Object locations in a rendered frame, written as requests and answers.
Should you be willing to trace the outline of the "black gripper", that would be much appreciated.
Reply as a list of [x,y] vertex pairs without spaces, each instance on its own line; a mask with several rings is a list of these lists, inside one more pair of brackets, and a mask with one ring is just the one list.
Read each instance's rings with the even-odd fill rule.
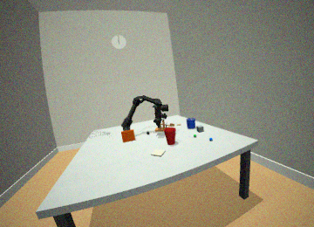
[[160,118],[160,114],[161,112],[155,112],[155,119],[154,119],[154,123],[157,125],[158,128],[160,128],[160,123],[163,120],[163,118]]

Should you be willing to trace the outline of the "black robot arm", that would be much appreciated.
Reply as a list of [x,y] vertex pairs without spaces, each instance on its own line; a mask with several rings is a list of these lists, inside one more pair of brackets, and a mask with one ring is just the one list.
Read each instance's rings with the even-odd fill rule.
[[[139,99],[142,99],[142,100],[139,100]],[[123,127],[123,131],[130,130],[130,126],[132,125],[132,122],[133,122],[132,117],[133,117],[133,114],[135,112],[135,109],[144,100],[151,102],[151,103],[154,103],[153,107],[154,107],[155,112],[160,112],[160,110],[162,112],[168,111],[168,104],[162,105],[160,99],[152,99],[152,98],[149,98],[145,95],[135,97],[133,99],[133,105],[130,109],[130,112],[129,112],[128,116],[125,118],[125,120],[123,121],[123,124],[121,125]],[[166,119],[167,115],[165,113],[164,114],[161,113],[160,118]]]

